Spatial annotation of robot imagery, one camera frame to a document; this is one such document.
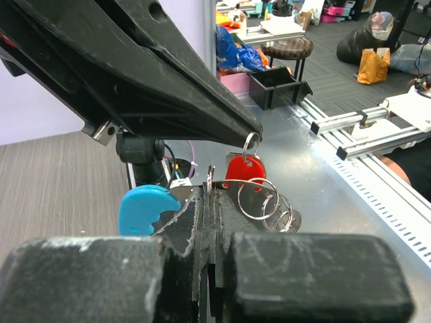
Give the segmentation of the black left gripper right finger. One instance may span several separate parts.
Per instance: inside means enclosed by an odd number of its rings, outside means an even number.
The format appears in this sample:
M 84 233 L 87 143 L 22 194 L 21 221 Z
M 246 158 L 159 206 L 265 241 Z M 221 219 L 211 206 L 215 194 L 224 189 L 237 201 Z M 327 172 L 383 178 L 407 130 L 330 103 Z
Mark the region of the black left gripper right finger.
M 225 322 L 408 322 L 415 303 L 395 253 L 358 234 L 283 234 L 248 228 L 215 192 L 223 230 Z

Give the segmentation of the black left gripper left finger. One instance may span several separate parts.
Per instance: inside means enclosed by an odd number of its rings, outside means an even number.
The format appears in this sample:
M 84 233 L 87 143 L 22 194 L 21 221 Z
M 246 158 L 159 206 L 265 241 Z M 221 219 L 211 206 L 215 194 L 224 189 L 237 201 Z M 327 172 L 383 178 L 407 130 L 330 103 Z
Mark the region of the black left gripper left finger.
M 11 251 L 1 268 L 2 322 L 202 322 L 196 226 L 200 188 L 151 237 L 55 237 Z

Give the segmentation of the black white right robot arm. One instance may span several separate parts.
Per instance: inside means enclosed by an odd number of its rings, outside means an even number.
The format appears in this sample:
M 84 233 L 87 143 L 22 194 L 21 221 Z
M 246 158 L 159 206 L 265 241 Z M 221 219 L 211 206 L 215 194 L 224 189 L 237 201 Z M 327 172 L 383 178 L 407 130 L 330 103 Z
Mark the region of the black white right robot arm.
M 2 1 L 1 61 L 117 141 L 139 184 L 161 180 L 165 140 L 242 147 L 261 123 L 205 66 L 158 1 Z

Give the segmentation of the blue key tag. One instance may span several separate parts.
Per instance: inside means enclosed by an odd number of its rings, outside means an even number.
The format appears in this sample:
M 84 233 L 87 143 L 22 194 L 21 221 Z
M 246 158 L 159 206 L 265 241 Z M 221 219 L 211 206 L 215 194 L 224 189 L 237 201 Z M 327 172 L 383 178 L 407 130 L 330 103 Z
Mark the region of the blue key tag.
M 168 189 L 156 185 L 143 185 L 127 192 L 119 207 L 120 236 L 150 236 L 153 223 L 166 211 L 179 211 L 180 201 Z

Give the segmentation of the key with red tag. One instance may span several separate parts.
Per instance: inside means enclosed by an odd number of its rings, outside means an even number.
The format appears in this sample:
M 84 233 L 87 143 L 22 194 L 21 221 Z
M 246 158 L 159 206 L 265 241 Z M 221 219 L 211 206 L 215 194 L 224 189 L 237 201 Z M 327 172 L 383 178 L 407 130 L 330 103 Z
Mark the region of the key with red tag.
M 226 180 L 242 180 L 263 184 L 267 172 L 257 155 L 259 141 L 260 135 L 252 132 L 247 136 L 241 153 L 231 152 L 226 156 Z

